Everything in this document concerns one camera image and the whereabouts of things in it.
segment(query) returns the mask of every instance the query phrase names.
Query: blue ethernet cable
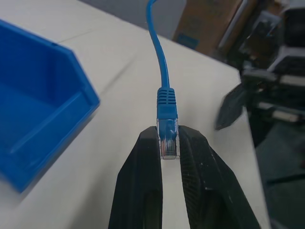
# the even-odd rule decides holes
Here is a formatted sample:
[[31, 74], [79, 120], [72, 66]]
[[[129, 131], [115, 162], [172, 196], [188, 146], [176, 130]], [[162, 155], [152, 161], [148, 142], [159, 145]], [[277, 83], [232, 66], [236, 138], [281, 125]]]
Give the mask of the blue ethernet cable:
[[157, 93], [157, 130], [160, 154], [162, 159], [171, 160], [180, 158], [178, 113], [175, 91], [173, 88], [170, 88], [165, 55], [153, 26], [152, 4], [156, 1], [149, 0], [146, 7], [146, 20], [161, 72], [162, 86]]

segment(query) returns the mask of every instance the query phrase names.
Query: white table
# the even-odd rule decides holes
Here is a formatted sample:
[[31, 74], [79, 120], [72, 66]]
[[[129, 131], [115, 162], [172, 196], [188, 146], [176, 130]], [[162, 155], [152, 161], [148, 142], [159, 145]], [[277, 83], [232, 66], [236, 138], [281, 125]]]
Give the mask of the white table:
[[[117, 174], [139, 133], [156, 122], [161, 83], [150, 36], [76, 0], [0, 0], [0, 6], [0, 19], [74, 50], [102, 101], [33, 187], [20, 195], [0, 181], [0, 228], [107, 228]], [[206, 136], [235, 172], [260, 225], [268, 229], [246, 114], [225, 130], [213, 129], [223, 96], [239, 83], [237, 70], [160, 39], [179, 124]]]

